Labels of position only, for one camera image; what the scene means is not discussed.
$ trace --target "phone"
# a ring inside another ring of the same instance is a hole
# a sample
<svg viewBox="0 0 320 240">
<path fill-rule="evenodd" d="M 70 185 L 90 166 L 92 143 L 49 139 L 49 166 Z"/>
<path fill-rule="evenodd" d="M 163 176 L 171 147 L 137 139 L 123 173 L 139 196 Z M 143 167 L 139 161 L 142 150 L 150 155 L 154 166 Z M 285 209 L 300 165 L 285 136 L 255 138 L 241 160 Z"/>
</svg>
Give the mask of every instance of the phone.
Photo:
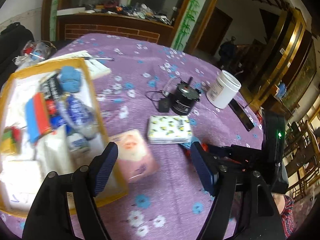
<svg viewBox="0 0 320 240">
<path fill-rule="evenodd" d="M 232 111 L 238 116 L 238 118 L 240 119 L 244 127 L 247 129 L 247 131 L 250 131 L 254 127 L 254 125 L 245 113 L 245 111 L 239 105 L 239 103 L 232 99 L 229 103 L 229 106 L 232 109 Z"/>
</svg>

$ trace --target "floral tablecloth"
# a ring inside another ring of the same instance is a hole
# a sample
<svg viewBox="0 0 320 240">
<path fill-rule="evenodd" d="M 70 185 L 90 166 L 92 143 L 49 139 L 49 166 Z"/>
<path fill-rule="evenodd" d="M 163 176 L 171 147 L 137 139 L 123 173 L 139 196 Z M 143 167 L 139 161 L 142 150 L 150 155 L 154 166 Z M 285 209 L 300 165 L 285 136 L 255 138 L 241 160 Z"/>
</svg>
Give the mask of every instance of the floral tablecloth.
<svg viewBox="0 0 320 240">
<path fill-rule="evenodd" d="M 112 73 L 94 80 L 94 87 L 105 127 L 110 136 L 139 129 L 146 139 L 148 119 L 160 115 L 145 92 L 161 90 L 173 76 L 203 89 L 219 75 L 213 65 L 183 52 L 154 43 L 106 34 L 87 34 L 57 52 L 57 56 L 88 50 L 95 56 L 113 57 L 114 62 L 101 61 Z M 171 88 L 178 82 L 175 79 Z M 238 93 L 235 99 L 246 102 Z M 189 115 L 193 134 L 217 146 L 237 144 L 260 148 L 261 125 L 249 109 L 255 127 L 244 128 L 230 107 L 221 110 L 207 100 L 205 94 Z M 161 166 L 158 173 L 129 185 L 129 194 L 99 208 L 101 218 L 114 240 L 196 239 L 212 205 L 212 197 L 204 191 L 196 170 L 186 159 L 180 146 L 149 145 Z M 21 236 L 24 219 L 1 213 L 10 230 Z M 72 216 L 76 236 L 83 237 L 77 217 Z M 236 220 L 231 216 L 225 237 L 233 234 Z"/>
</svg>

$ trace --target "wooden door frame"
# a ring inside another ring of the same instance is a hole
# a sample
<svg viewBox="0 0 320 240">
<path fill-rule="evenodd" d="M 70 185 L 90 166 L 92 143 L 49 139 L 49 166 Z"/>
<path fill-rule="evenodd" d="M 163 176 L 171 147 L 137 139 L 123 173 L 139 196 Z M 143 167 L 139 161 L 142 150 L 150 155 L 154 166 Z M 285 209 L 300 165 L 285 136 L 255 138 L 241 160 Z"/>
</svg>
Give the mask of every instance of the wooden door frame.
<svg viewBox="0 0 320 240">
<path fill-rule="evenodd" d="M 198 29 L 196 35 L 194 36 L 194 38 L 192 38 L 192 40 L 190 41 L 190 45 L 188 46 L 188 48 L 186 50 L 186 52 L 188 54 L 192 55 L 193 52 L 195 51 L 196 47 L 198 46 L 198 43 L 202 37 L 202 34 L 209 23 L 209 20 L 211 18 L 213 10 L 216 7 L 217 1 L 218 0 L 211 0 L 210 1 L 210 4 L 208 6 L 207 12 L 204 15 L 204 18 L 201 22 L 201 25 L 199 26 L 199 29 Z"/>
</svg>

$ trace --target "white tissue box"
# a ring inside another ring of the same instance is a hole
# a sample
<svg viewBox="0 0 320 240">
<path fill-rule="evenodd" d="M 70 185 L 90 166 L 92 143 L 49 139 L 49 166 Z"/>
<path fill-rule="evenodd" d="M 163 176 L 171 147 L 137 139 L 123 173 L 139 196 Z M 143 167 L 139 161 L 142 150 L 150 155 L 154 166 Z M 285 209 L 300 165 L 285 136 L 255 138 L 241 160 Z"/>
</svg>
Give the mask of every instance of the white tissue box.
<svg viewBox="0 0 320 240">
<path fill-rule="evenodd" d="M 192 130 L 188 117 L 175 115 L 151 116 L 148 140 L 151 144 L 191 142 Z"/>
</svg>

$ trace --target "pen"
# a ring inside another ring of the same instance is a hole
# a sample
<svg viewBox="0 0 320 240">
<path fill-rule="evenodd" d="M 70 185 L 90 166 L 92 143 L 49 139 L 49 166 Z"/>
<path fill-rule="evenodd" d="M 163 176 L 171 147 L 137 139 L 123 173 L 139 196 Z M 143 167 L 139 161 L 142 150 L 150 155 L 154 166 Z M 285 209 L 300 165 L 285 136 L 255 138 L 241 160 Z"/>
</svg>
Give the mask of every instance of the pen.
<svg viewBox="0 0 320 240">
<path fill-rule="evenodd" d="M 89 59 L 103 59 L 103 60 L 107 60 L 107 61 L 114 61 L 114 58 L 111 57 L 80 57 L 83 58 L 85 60 L 89 60 Z"/>
</svg>

